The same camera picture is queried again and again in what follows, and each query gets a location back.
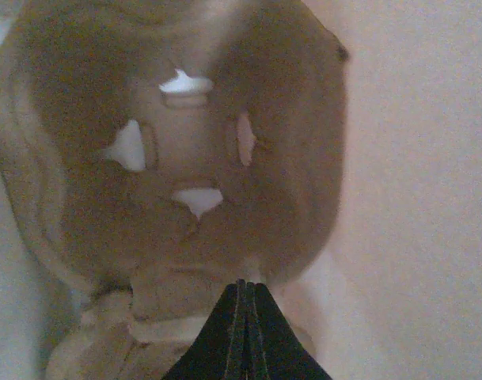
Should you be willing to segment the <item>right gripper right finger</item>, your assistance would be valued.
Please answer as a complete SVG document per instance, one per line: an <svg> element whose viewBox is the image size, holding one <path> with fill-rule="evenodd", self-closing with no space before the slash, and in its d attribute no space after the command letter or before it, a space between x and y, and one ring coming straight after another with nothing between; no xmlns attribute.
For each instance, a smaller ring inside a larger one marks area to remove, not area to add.
<svg viewBox="0 0 482 380"><path fill-rule="evenodd" d="M267 286L247 283L251 379L330 379L304 349Z"/></svg>

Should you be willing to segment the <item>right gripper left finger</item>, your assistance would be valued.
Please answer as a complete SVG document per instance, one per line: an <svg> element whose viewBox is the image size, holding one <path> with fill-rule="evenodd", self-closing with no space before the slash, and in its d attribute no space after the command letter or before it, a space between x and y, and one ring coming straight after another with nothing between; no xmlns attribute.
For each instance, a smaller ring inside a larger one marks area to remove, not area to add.
<svg viewBox="0 0 482 380"><path fill-rule="evenodd" d="M232 283L222 292L190 348L164 378L243 379L246 282Z"/></svg>

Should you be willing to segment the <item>single pulp cup carrier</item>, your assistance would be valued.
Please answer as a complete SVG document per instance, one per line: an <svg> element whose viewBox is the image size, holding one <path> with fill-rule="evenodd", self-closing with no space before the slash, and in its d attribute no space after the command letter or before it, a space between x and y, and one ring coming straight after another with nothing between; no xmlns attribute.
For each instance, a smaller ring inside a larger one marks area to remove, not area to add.
<svg viewBox="0 0 482 380"><path fill-rule="evenodd" d="M46 379L159 379L226 285L284 283L340 202L347 49L301 1L27 1L0 46L23 242L89 296Z"/></svg>

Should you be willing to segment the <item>orange paper bag white handles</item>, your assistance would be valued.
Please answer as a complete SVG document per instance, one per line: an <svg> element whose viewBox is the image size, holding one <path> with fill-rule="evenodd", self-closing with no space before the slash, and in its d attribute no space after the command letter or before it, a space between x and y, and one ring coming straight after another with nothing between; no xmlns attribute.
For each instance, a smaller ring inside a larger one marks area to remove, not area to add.
<svg viewBox="0 0 482 380"><path fill-rule="evenodd" d="M347 49L324 247L270 284L334 379L482 379L482 1L301 1ZM22 240L0 171L0 379L46 379L89 296Z"/></svg>

